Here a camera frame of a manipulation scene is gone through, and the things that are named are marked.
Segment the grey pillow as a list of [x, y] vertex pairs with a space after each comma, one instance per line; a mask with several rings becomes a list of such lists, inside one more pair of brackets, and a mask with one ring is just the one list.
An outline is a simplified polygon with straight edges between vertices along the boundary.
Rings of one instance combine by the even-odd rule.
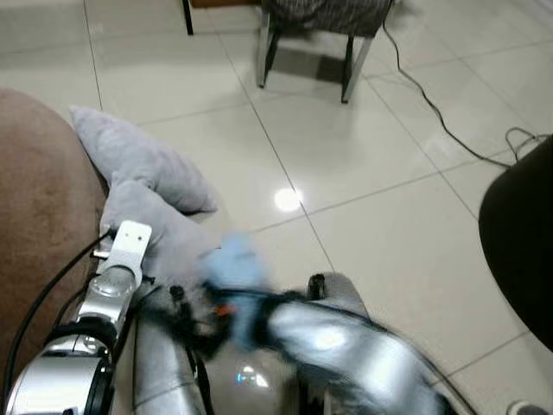
[[183, 214], [219, 209], [213, 186], [173, 147], [95, 108], [72, 105], [68, 114], [86, 154], [107, 181], [141, 182]]
[[206, 276], [200, 257], [219, 246], [216, 233], [179, 213], [134, 179], [118, 179], [108, 190], [99, 232], [115, 232], [123, 221], [149, 225], [151, 241], [142, 269], [159, 285], [179, 285], [183, 290], [201, 288]]

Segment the brown plush round sofa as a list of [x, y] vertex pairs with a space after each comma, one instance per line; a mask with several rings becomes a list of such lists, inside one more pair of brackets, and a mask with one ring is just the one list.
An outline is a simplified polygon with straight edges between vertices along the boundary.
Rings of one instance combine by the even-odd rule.
[[93, 261], [80, 259], [51, 290], [22, 338], [12, 342], [45, 285], [99, 236], [106, 186], [65, 118], [39, 99], [0, 87], [0, 386], [42, 348]]

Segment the silver left robot leg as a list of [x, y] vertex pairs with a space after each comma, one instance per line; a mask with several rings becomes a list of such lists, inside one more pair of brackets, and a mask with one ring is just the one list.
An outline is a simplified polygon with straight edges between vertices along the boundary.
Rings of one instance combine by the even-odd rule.
[[174, 311], [166, 290], [142, 301], [134, 320], [133, 414], [209, 415], [188, 352], [156, 319], [159, 310]]

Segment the black round seat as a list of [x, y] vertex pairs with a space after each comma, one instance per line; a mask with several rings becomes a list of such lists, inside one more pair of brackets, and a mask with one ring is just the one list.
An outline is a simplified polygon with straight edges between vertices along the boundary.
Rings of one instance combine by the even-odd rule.
[[549, 347], [553, 327], [553, 143], [487, 186], [478, 214], [483, 257], [522, 324]]

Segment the grey robot foot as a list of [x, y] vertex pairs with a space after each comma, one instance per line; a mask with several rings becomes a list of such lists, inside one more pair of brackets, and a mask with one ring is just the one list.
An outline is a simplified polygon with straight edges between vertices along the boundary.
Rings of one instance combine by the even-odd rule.
[[549, 415], [549, 412], [526, 400], [515, 400], [509, 404], [505, 415]]

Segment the black furniture leg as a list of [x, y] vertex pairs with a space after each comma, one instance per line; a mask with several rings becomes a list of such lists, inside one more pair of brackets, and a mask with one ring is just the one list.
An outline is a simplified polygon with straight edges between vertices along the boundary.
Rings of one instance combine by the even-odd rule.
[[193, 13], [191, 13], [191, 1], [190, 0], [181, 0], [181, 10], [183, 16], [183, 23], [185, 23], [185, 28], [187, 35], [194, 35], [194, 21]]

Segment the checkered chair with metal legs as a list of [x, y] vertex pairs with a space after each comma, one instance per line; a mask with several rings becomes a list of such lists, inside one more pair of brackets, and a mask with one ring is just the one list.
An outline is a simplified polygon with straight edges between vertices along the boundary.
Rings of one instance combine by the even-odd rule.
[[400, 0], [260, 0], [261, 25], [254, 80], [265, 87], [277, 44], [285, 28], [320, 30], [346, 36], [342, 98], [354, 94], [372, 43]]

